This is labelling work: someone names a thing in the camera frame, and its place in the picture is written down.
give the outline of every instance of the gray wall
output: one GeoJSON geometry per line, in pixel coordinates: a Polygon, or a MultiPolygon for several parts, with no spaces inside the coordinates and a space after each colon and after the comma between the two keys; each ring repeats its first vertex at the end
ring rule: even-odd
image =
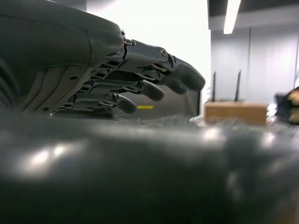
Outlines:
{"type": "Polygon", "coordinates": [[[242,69],[240,98],[273,103],[276,92],[294,85],[299,28],[281,25],[211,32],[211,72],[217,71],[217,98],[233,98],[242,69]]]}
{"type": "Polygon", "coordinates": [[[249,53],[249,29],[211,33],[211,73],[217,72],[216,98],[234,98],[238,73],[242,70],[240,98],[246,98],[249,53]]]}
{"type": "Polygon", "coordinates": [[[252,28],[248,78],[248,100],[273,102],[276,92],[294,87],[299,28],[252,28]]]}

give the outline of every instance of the ceiling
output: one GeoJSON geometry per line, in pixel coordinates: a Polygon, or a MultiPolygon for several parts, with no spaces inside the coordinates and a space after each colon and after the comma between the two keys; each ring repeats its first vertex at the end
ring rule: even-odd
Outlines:
{"type": "MultiPolygon", "coordinates": [[[[226,15],[228,0],[209,0],[209,15],[226,15]]],[[[299,0],[241,0],[239,12],[299,4],[299,0]]]]}

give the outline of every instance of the metal screw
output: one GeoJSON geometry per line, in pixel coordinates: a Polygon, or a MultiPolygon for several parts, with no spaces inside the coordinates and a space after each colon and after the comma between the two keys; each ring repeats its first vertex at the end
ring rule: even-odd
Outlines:
{"type": "Polygon", "coordinates": [[[167,52],[165,49],[161,48],[160,49],[160,55],[162,56],[163,58],[166,58],[168,54],[167,54],[167,52]]]}

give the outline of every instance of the black mechanical hand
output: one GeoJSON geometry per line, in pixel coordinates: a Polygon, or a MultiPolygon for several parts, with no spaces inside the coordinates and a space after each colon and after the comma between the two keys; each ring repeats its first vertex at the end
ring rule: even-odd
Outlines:
{"type": "Polygon", "coordinates": [[[73,97],[80,100],[72,101],[72,105],[66,108],[93,111],[100,106],[118,106],[126,113],[134,113],[137,109],[134,103],[118,94],[143,94],[159,101],[164,93],[154,84],[165,85],[177,94],[184,94],[189,89],[200,91],[205,85],[205,80],[190,64],[163,48],[128,40],[124,32],[122,35],[125,44],[122,49],[106,56],[100,66],[91,73],[90,80],[73,97]],[[85,93],[88,100],[82,100],[82,93],[85,93]],[[107,103],[106,98],[103,99],[105,94],[113,96],[113,100],[107,103]]]}

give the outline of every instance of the white wall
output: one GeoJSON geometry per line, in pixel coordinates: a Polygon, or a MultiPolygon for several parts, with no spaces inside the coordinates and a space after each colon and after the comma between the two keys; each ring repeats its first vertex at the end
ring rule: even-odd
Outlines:
{"type": "MultiPolygon", "coordinates": [[[[209,18],[211,30],[223,30],[225,16],[209,18]]],[[[285,24],[299,24],[299,5],[257,10],[239,13],[236,17],[235,28],[278,26],[285,24]]]]}
{"type": "Polygon", "coordinates": [[[160,46],[211,79],[211,35],[206,0],[88,0],[88,13],[118,24],[126,37],[160,46]]]}

